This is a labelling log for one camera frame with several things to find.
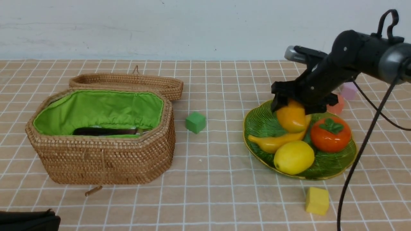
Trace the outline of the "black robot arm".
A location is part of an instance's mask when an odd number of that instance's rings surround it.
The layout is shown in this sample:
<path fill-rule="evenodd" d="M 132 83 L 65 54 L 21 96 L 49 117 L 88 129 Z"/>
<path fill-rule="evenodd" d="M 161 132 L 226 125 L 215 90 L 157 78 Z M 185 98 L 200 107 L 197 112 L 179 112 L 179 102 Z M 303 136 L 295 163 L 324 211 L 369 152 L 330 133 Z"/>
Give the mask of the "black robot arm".
<path fill-rule="evenodd" d="M 302 46 L 289 46 L 285 58 L 306 64 L 306 70 L 293 81 L 276 81 L 271 85 L 274 94 L 271 111 L 286 107 L 290 100 L 302 104 L 305 113 L 324 113 L 327 106 L 338 103 L 333 93 L 344 83 L 355 81 L 365 73 L 391 84 L 410 83 L 409 43 L 404 38 L 382 38 L 353 30 L 340 33 L 329 54 Z"/>

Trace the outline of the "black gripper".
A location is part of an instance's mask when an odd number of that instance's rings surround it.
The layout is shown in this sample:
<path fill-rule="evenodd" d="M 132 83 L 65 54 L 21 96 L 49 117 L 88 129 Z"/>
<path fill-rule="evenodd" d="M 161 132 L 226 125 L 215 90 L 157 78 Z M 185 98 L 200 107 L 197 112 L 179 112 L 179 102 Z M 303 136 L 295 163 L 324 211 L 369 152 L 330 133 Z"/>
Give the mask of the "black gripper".
<path fill-rule="evenodd" d="M 272 113 L 288 106 L 289 99 L 301 103 L 306 115 L 324 113 L 328 104 L 338 103 L 333 91 L 355 80 L 358 75 L 358 70 L 338 67 L 328 57 L 317 64 L 308 64 L 307 69 L 295 80 L 276 81 L 271 85 L 271 92 L 275 95 Z"/>

